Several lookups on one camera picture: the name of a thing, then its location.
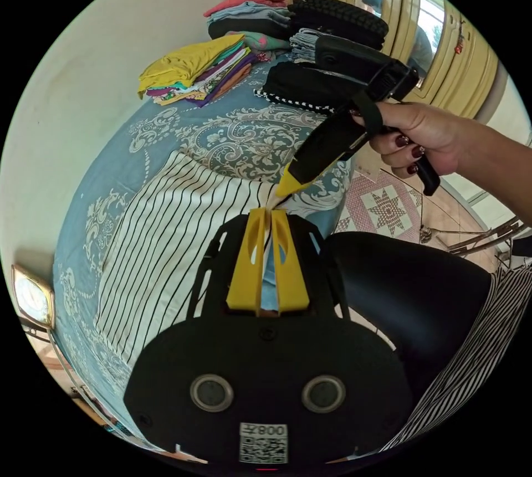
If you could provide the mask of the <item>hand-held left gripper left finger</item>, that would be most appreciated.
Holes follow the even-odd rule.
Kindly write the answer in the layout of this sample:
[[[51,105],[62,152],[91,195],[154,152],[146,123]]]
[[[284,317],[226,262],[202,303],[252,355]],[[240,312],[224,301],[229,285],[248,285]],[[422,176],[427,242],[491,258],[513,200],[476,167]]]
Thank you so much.
[[[248,214],[226,299],[232,311],[260,311],[266,218],[265,208]]]

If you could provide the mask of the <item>person's right hand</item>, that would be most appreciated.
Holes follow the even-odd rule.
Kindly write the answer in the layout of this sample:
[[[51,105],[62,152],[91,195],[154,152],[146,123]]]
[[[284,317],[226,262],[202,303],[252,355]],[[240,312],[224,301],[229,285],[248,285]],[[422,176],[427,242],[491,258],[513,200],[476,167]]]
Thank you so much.
[[[374,136],[369,144],[396,177],[408,179],[416,175],[424,157],[439,176],[457,171],[456,117],[418,103],[381,102],[378,108],[388,130]]]

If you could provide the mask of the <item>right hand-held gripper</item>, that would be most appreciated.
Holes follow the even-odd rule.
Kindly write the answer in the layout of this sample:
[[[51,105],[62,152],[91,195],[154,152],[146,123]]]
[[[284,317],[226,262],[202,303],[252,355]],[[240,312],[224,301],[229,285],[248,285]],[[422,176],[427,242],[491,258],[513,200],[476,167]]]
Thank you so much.
[[[377,135],[398,134],[387,126],[377,102],[361,91],[329,116],[298,148],[286,165],[275,190],[278,198],[306,189],[339,161],[350,158]]]

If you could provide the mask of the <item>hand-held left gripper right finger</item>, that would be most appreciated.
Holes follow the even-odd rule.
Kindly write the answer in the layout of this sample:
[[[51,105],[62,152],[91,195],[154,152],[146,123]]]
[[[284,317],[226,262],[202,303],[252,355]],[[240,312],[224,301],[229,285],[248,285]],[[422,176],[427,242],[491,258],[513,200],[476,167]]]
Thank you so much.
[[[289,218],[283,209],[271,211],[274,275],[280,315],[305,311],[310,304]]]

